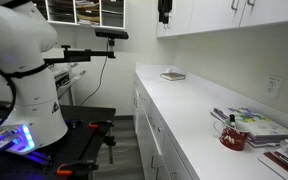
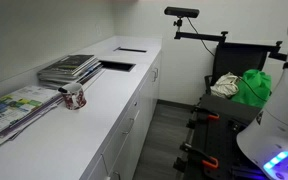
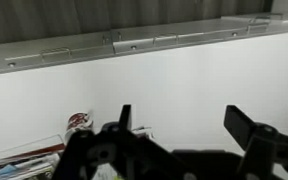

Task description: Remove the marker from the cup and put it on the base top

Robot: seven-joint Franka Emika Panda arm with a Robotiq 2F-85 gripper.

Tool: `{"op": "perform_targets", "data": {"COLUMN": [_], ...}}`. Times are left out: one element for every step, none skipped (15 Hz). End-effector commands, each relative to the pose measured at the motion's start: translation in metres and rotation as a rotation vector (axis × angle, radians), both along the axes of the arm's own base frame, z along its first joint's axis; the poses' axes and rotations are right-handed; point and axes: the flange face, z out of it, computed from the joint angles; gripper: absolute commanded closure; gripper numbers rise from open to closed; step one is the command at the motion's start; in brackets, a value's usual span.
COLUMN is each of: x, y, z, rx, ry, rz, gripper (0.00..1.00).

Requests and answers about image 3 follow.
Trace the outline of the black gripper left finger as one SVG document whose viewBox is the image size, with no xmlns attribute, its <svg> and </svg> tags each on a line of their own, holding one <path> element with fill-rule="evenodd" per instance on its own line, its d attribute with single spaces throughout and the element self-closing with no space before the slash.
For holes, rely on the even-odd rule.
<svg viewBox="0 0 288 180">
<path fill-rule="evenodd" d="M 119 121 L 106 123 L 98 134 L 75 132 L 52 180 L 91 180 L 98 167 L 109 164 L 123 180 L 198 180 L 183 161 L 131 131 L 131 105 L 124 105 Z"/>
</svg>

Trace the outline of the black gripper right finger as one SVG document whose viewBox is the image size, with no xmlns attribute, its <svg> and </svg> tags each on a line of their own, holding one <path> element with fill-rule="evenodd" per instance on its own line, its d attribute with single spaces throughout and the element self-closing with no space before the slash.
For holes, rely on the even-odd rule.
<svg viewBox="0 0 288 180">
<path fill-rule="evenodd" d="M 235 105 L 225 110 L 224 127 L 244 150 L 236 170 L 242 180 L 281 180 L 273 173 L 280 164 L 288 173 L 288 135 L 275 127 L 254 122 Z"/>
</svg>

